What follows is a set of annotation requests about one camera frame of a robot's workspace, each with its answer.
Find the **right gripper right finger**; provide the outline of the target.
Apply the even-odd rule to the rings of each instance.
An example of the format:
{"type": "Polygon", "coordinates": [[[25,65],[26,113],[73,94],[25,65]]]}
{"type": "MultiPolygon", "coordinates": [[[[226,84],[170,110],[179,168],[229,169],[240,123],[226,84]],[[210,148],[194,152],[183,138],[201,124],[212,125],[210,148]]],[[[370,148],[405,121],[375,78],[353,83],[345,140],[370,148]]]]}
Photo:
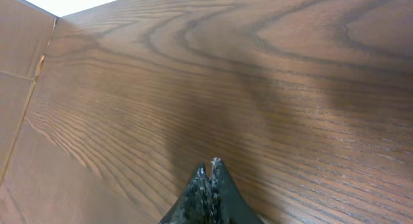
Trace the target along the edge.
{"type": "Polygon", "coordinates": [[[221,158],[212,160],[211,182],[215,223],[263,224],[243,199],[221,158]]]}

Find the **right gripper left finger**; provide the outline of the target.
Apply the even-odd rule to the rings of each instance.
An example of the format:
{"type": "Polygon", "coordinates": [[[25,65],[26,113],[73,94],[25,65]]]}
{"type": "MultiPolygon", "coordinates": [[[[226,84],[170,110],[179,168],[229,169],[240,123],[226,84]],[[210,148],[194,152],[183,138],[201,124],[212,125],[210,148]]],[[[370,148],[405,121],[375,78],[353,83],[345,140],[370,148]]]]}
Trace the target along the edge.
{"type": "Polygon", "coordinates": [[[161,224],[210,224],[212,214],[212,185],[204,163],[199,163],[186,187],[159,221],[161,224]]]}

